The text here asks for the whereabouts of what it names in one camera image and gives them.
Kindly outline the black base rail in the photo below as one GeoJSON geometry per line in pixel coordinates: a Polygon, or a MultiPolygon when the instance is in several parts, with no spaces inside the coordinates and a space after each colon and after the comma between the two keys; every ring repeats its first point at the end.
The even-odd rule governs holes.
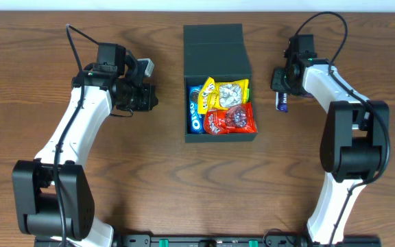
{"type": "MultiPolygon", "coordinates": [[[[60,241],[47,237],[36,237],[35,247],[60,246],[60,241]]],[[[151,237],[149,235],[124,235],[115,237],[112,246],[123,247],[312,247],[329,246],[311,242],[308,237],[302,235],[283,235],[273,232],[264,237],[151,237]]],[[[343,242],[331,246],[340,247],[381,247],[378,237],[346,236],[343,242]]]]}

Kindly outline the colourful gummy candy bag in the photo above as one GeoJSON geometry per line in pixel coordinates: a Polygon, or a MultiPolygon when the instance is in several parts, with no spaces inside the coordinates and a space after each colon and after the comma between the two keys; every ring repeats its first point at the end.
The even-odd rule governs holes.
{"type": "Polygon", "coordinates": [[[247,96],[246,96],[246,102],[250,101],[250,89],[247,89],[247,96]]]}

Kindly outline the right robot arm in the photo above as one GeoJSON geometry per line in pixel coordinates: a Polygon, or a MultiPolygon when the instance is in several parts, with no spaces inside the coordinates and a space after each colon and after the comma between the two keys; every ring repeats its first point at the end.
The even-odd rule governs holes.
{"type": "Polygon", "coordinates": [[[311,244],[342,244],[357,197],[387,167],[389,108],[358,93],[330,61],[311,54],[288,56],[284,67],[275,68],[271,88],[278,94],[310,95],[326,112],[320,144],[325,177],[307,232],[311,244]]]}

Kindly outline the blue Oreo cookie pack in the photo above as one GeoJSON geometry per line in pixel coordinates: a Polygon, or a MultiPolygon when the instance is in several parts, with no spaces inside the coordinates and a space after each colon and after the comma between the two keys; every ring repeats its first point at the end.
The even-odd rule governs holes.
{"type": "Polygon", "coordinates": [[[204,117],[198,112],[198,96],[202,90],[202,85],[189,86],[189,119],[190,119],[190,133],[202,134],[204,133],[204,117]]]}

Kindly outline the black gift box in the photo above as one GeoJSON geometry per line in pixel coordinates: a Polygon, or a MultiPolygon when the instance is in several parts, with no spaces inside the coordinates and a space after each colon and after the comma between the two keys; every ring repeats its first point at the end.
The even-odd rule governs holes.
{"type": "Polygon", "coordinates": [[[184,141],[187,143],[253,141],[257,133],[194,134],[190,117],[191,86],[203,85],[207,78],[217,82],[252,79],[252,69],[240,23],[184,25],[184,141]]]}

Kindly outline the yellow Hershey's Kisses bag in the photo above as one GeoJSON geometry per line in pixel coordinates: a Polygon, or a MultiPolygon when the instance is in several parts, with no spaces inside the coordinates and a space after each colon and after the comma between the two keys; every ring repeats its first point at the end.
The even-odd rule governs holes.
{"type": "Polygon", "coordinates": [[[248,101],[249,79],[216,82],[208,77],[197,99],[197,111],[205,115],[209,110],[228,110],[248,101]]]}

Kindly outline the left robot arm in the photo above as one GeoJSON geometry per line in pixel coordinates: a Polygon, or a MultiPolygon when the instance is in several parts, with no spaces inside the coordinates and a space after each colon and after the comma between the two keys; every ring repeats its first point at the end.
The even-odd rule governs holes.
{"type": "Polygon", "coordinates": [[[154,63],[98,54],[71,82],[71,99],[50,140],[30,161],[12,170],[16,219],[20,232],[39,246],[115,246],[120,236],[95,216],[85,175],[88,154],[104,120],[114,108],[149,111],[158,100],[144,83],[154,63]]]}

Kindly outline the Dairy Milk chocolate bar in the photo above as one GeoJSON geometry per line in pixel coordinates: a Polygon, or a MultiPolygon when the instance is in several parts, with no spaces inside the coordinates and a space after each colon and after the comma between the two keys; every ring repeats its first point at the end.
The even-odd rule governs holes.
{"type": "Polygon", "coordinates": [[[288,112],[286,93],[276,92],[276,110],[283,113],[288,112]]]}

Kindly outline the red snack bag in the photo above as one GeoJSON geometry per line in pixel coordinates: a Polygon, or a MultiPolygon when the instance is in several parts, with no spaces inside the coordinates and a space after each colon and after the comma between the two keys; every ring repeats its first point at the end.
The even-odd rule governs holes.
{"type": "Polygon", "coordinates": [[[204,118],[204,130],[213,135],[257,132],[252,104],[248,102],[228,110],[208,111],[204,118]]]}

